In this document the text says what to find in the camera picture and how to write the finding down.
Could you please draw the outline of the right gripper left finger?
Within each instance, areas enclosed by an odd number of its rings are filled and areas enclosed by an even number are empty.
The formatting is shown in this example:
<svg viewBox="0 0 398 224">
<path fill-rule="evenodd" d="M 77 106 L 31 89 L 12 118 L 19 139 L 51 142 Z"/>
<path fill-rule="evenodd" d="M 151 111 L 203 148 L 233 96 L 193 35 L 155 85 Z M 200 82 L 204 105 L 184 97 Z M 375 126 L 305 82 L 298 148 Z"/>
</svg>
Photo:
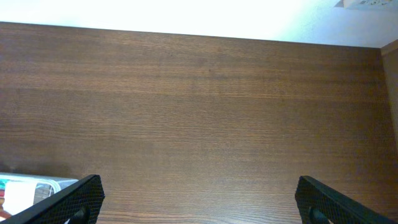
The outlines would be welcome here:
<svg viewBox="0 0 398 224">
<path fill-rule="evenodd" d="M 3 223 L 96 224 L 104 199 L 101 177 L 91 174 Z"/>
</svg>

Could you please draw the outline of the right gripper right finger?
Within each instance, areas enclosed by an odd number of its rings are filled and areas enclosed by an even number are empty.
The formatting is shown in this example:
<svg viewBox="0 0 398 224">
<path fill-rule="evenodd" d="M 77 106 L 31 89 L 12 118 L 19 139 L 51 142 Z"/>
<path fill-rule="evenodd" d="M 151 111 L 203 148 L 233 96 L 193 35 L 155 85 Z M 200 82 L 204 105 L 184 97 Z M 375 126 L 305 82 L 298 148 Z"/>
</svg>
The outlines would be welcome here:
<svg viewBox="0 0 398 224">
<path fill-rule="evenodd" d="M 298 180 L 295 200 L 303 224 L 397 224 L 307 175 Z"/>
</svg>

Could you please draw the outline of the screwdriver set clear pack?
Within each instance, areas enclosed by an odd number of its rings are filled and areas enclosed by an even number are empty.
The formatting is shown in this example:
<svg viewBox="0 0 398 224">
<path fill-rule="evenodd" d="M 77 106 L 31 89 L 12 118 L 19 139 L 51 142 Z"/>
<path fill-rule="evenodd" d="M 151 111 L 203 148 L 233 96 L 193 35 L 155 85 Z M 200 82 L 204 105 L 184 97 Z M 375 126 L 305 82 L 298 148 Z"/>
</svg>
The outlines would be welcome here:
<svg viewBox="0 0 398 224">
<path fill-rule="evenodd" d="M 1 221 L 33 206 L 35 182 L 1 179 Z"/>
</svg>

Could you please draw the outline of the clear plastic container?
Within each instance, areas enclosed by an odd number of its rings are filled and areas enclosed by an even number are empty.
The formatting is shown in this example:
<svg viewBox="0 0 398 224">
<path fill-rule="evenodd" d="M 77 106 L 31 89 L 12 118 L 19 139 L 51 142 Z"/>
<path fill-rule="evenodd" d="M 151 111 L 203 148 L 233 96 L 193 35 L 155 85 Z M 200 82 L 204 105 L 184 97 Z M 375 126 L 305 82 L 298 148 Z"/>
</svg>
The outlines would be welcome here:
<svg viewBox="0 0 398 224">
<path fill-rule="evenodd" d="M 77 179 L 63 178 L 63 177 L 50 177 L 42 175 L 27 175 L 27 174 L 12 174 L 1 173 L 1 179 L 16 180 L 23 182 L 35 182 L 35 196 L 34 204 L 43 201 L 46 198 L 58 193 L 59 191 L 67 188 L 68 186 L 78 182 Z"/>
</svg>

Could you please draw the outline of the white wall thermostat panel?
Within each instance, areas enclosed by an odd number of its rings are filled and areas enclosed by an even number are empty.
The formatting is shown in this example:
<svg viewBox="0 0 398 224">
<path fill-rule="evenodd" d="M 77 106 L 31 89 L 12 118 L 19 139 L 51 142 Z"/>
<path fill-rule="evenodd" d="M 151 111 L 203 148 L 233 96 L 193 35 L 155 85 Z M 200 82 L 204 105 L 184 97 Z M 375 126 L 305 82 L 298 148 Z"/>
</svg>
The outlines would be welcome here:
<svg viewBox="0 0 398 224">
<path fill-rule="evenodd" d="M 397 0 L 339 0 L 335 7 L 362 11 L 397 11 Z"/>
</svg>

